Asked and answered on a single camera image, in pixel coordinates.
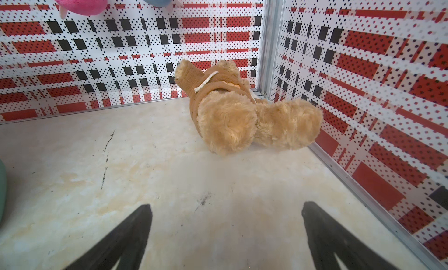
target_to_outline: teddy bear leg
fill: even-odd
[[[255,105],[235,92],[212,91],[199,104],[199,131],[211,152],[226,155],[250,146],[257,131]]]
[[[314,142],[320,132],[322,111],[305,100],[257,103],[256,112],[254,141],[265,146],[296,150]]]

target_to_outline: red rectangle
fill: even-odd
[[[49,75],[38,75],[37,78],[42,84],[73,81],[73,77],[72,75],[70,75],[69,72],[63,72],[59,74],[49,74]]]
[[[341,54],[336,66],[360,76],[373,79],[373,76],[375,75],[379,64],[370,62],[368,60],[358,59],[346,54]]]
[[[208,17],[182,17],[184,28],[208,28],[210,23]]]
[[[185,43],[210,42],[210,33],[184,34]]]
[[[51,97],[81,94],[81,91],[79,91],[77,86],[48,88],[47,91]]]
[[[51,41],[12,42],[20,54],[56,51]]]
[[[208,7],[208,4],[184,4],[184,8],[201,8]]]
[[[0,6],[0,11],[30,11],[29,5],[4,5]]]
[[[369,153],[415,187],[426,179],[426,174],[412,167],[377,142],[370,148]]]
[[[4,112],[1,115],[3,116],[5,121],[13,121],[13,120],[37,117],[35,109]]]
[[[445,128],[442,125],[436,124],[432,121],[429,121],[427,119],[424,119],[421,116],[418,116],[416,114],[413,114],[412,112],[408,112],[407,110],[403,110],[402,108],[398,108],[396,111],[397,114],[402,115],[404,117],[407,117],[409,119],[412,119],[413,121],[420,123],[421,125],[428,127],[436,132],[441,133],[442,135],[448,137],[448,129]]]
[[[248,59],[234,59],[233,61],[237,65],[237,67],[247,67],[248,66]]]
[[[227,7],[252,7],[252,4],[227,4]]]
[[[51,62],[40,62],[40,63],[28,63],[30,67],[41,67],[41,66],[52,66],[52,65],[63,65],[64,61],[51,61]]]
[[[132,100],[134,101],[134,103],[139,103],[140,100],[140,95],[136,94],[136,95],[132,95]]]
[[[320,133],[316,138],[316,143],[330,156],[333,156],[339,146],[339,143],[322,129],[320,129]]]
[[[358,94],[360,96],[364,96],[364,94],[366,94],[364,91],[361,91],[358,88],[355,88],[355,87],[353,87],[351,85],[348,85],[345,82],[341,82],[340,80],[338,80],[338,79],[336,79],[334,77],[332,77],[332,82],[336,83],[337,85],[339,85],[341,87],[344,87],[345,89],[350,90],[350,91],[352,91],[352,92],[354,92],[354,93],[356,93],[356,94]]]
[[[398,190],[361,162],[352,177],[386,210],[405,198]]]
[[[230,16],[226,18],[227,27],[249,27],[250,16]]]
[[[17,87],[12,78],[0,79],[0,89]]]
[[[211,67],[211,61],[192,62],[198,69],[207,70]]]
[[[57,105],[56,107],[60,114],[64,114],[67,112],[87,110],[86,103],[84,103],[84,102],[65,104],[65,105]]]
[[[340,119],[339,117],[335,116],[333,113],[331,113],[329,110],[323,109],[323,119],[330,123],[334,128],[336,128],[341,133],[345,133],[347,128],[349,127],[348,123]]]
[[[339,98],[338,96],[330,93],[327,91],[325,94],[325,97],[323,98],[323,101],[331,105],[333,108],[339,110],[343,114],[345,114],[348,117],[353,117],[356,113],[356,110],[358,109],[354,105],[350,104],[347,101],[344,101],[343,99]]]
[[[356,16],[386,17],[386,18],[404,18],[407,11],[373,11],[366,9],[356,9]]]
[[[420,160],[423,164],[428,165],[433,170],[437,170],[447,159],[445,154],[423,144],[421,141],[412,138],[393,126],[386,125],[379,136],[397,148],[402,149],[413,158]]]
[[[7,36],[45,35],[39,22],[7,22],[0,27]]]
[[[344,45],[384,55],[393,39],[390,36],[349,30]]]
[[[22,92],[0,94],[0,104],[27,101],[28,98]]]
[[[227,32],[228,42],[248,41],[249,38],[250,38],[250,32]]]

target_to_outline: teddy bear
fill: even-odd
[[[322,111],[301,99],[270,103],[255,98],[233,61],[220,60],[205,72],[183,59],[174,81],[190,99],[194,126],[211,152],[241,151],[252,142],[296,150],[320,132]]]

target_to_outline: white floor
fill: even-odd
[[[0,125],[0,159],[0,269],[62,269],[145,203],[141,269],[314,269],[305,201],[398,268],[425,269],[309,149],[208,152],[187,98]]]

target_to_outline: red and white plaid pattern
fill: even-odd
[[[109,0],[62,21],[53,0],[0,0],[0,123],[185,97],[173,77],[183,58],[234,60],[256,87],[265,0],[181,1]]]
[[[286,0],[273,101],[448,267],[446,0]]]

